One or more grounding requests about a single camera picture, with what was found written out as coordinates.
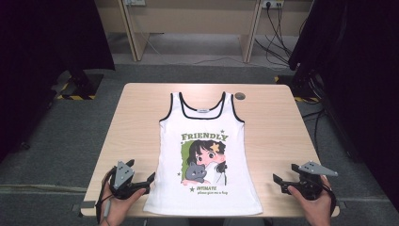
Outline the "person's right hand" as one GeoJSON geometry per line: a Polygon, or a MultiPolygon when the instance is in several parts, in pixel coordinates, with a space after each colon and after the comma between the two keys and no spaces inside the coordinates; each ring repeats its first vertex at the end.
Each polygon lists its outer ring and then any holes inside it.
{"type": "Polygon", "coordinates": [[[331,197],[325,190],[315,201],[306,200],[293,186],[289,186],[288,190],[302,207],[305,219],[311,226],[331,226],[331,197]]]}

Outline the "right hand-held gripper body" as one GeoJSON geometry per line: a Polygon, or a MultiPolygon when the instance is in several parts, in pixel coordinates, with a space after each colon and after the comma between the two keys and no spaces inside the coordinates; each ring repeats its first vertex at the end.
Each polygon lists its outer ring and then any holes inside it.
{"type": "MultiPolygon", "coordinates": [[[[289,186],[295,187],[301,195],[308,201],[317,200],[323,190],[323,182],[320,178],[321,175],[337,176],[338,172],[328,169],[318,163],[309,161],[304,165],[299,166],[301,170],[298,182],[287,182],[289,186]]],[[[290,194],[287,187],[281,187],[281,192],[290,194]]]]}

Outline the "black stand base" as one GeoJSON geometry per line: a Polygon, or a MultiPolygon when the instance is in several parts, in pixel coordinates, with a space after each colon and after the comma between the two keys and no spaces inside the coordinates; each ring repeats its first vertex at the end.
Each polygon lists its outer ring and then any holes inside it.
{"type": "Polygon", "coordinates": [[[279,74],[275,77],[275,81],[278,85],[288,86],[295,97],[303,99],[323,97],[323,91],[317,85],[314,73],[279,74]]]}
{"type": "Polygon", "coordinates": [[[71,76],[63,94],[69,98],[79,97],[83,100],[91,100],[95,97],[103,77],[101,73],[85,73],[81,71],[77,75],[71,76]]]}

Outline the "yellow black hazard tape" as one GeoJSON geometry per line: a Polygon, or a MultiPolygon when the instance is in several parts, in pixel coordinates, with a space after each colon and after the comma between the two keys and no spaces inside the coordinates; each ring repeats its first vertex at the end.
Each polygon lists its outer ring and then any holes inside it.
{"type": "Polygon", "coordinates": [[[72,101],[93,100],[95,98],[95,93],[96,89],[93,86],[86,85],[79,87],[74,83],[67,83],[59,92],[57,99],[72,101]]]}
{"type": "Polygon", "coordinates": [[[277,75],[275,82],[278,85],[286,85],[290,88],[294,98],[298,102],[316,104],[319,102],[318,96],[314,93],[309,84],[297,84],[292,75],[277,75]]]}

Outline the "white printed tank top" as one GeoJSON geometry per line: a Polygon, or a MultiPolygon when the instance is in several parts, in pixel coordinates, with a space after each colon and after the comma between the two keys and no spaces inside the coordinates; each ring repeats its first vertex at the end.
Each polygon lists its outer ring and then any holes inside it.
{"type": "Polygon", "coordinates": [[[145,211],[190,217],[261,214],[247,166],[245,122],[231,93],[222,93],[216,106],[205,109],[172,93],[159,125],[159,161],[145,211]]]}

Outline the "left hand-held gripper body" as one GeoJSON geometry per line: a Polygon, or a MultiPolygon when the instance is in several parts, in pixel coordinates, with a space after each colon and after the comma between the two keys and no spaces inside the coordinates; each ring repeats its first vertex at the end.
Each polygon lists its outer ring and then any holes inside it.
{"type": "Polygon", "coordinates": [[[126,200],[136,192],[136,185],[132,182],[134,175],[132,167],[122,161],[118,162],[110,180],[110,189],[115,198],[126,200]]]}

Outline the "person's left hand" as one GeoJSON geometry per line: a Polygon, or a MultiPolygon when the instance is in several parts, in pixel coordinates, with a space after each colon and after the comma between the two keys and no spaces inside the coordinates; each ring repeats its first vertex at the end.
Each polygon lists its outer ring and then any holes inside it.
{"type": "Polygon", "coordinates": [[[146,192],[145,188],[136,191],[129,199],[119,200],[112,196],[109,184],[105,184],[102,196],[102,211],[99,226],[120,226],[134,203],[146,192]]]}

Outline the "black curtain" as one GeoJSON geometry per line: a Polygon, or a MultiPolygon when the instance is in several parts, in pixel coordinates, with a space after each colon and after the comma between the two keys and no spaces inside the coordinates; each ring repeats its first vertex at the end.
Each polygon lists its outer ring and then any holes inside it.
{"type": "Polygon", "coordinates": [[[114,68],[94,0],[0,0],[0,162],[28,137],[62,73],[114,68]]]}
{"type": "Polygon", "coordinates": [[[320,75],[346,150],[399,211],[399,0],[313,0],[289,67],[320,75]]]}

